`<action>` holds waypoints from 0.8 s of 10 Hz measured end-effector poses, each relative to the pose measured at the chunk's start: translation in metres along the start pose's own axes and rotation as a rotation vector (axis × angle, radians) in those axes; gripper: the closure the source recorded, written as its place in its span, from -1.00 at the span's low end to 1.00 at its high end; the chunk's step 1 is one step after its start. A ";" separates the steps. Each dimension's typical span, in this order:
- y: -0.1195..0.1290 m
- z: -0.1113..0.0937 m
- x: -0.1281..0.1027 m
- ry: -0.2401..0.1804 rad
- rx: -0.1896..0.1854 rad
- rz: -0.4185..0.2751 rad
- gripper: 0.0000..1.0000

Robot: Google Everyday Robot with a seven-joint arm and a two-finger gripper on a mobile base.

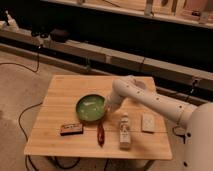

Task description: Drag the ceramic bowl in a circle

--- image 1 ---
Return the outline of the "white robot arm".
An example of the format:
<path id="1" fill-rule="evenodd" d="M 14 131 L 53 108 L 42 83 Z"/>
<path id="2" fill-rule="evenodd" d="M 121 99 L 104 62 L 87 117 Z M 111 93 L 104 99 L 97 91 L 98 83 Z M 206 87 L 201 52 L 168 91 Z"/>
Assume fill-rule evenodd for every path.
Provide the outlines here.
<path id="1" fill-rule="evenodd" d="M 167 97 L 138 85 L 133 76 L 117 78 L 106 97 L 109 113 L 126 98 L 135 100 L 186 130 L 182 171 L 213 171 L 213 102 L 199 106 Z"/>

